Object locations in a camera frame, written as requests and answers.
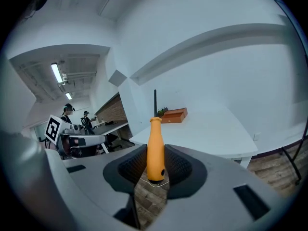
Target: white string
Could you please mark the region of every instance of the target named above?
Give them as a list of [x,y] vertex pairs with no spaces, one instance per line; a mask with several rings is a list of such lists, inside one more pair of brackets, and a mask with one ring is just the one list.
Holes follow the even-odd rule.
[[168,182],[166,182],[165,184],[162,184],[162,185],[160,185],[160,186],[153,186],[151,183],[147,182],[146,180],[144,180],[144,179],[142,179],[142,178],[140,178],[140,179],[141,179],[142,181],[144,181],[144,182],[150,184],[152,187],[162,187],[162,186],[166,185],[167,183],[169,183],[169,181],[168,181]]

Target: person wearing black cap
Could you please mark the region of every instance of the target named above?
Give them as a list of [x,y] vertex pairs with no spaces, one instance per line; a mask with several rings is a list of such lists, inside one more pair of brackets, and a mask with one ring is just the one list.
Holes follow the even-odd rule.
[[85,112],[83,113],[83,118],[86,120],[86,123],[87,123],[87,125],[89,126],[89,128],[90,128],[90,129],[93,129],[91,122],[94,121],[94,120],[96,119],[96,117],[90,120],[90,119],[87,117],[88,114],[89,114],[89,112],[88,112],[88,111],[85,111]]
[[60,117],[63,121],[66,121],[70,124],[72,124],[71,120],[68,118],[69,115],[72,114],[73,110],[75,111],[75,109],[72,107],[72,105],[70,103],[67,103],[64,107],[63,107],[63,114]]

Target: ceiling light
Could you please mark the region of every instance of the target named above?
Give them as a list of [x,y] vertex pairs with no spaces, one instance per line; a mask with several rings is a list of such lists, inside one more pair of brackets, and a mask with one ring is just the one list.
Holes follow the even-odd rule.
[[54,76],[56,76],[56,78],[57,78],[58,83],[63,82],[62,78],[61,78],[61,75],[60,75],[60,72],[59,72],[59,69],[58,69],[58,64],[57,63],[52,63],[51,64],[51,68],[53,70]]
[[67,98],[68,98],[69,100],[72,99],[72,97],[71,97],[71,95],[70,95],[69,93],[66,93],[66,96],[67,96]]

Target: orange screwdriver handle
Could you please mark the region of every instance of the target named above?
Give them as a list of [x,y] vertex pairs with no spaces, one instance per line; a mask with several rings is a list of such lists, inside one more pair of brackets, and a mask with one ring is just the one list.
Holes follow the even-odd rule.
[[147,150],[147,173],[150,182],[159,183],[164,179],[165,175],[165,145],[160,129],[162,119],[159,117],[152,117],[151,133],[148,142]]

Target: brown box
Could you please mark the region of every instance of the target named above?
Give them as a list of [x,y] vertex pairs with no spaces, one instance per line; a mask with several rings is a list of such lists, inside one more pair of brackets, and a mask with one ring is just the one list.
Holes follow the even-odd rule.
[[187,116],[187,108],[177,109],[177,110],[168,110],[164,114],[169,115],[169,114],[176,114],[176,113],[184,113],[184,118],[185,118]]
[[161,123],[179,123],[184,120],[184,113],[165,114]]

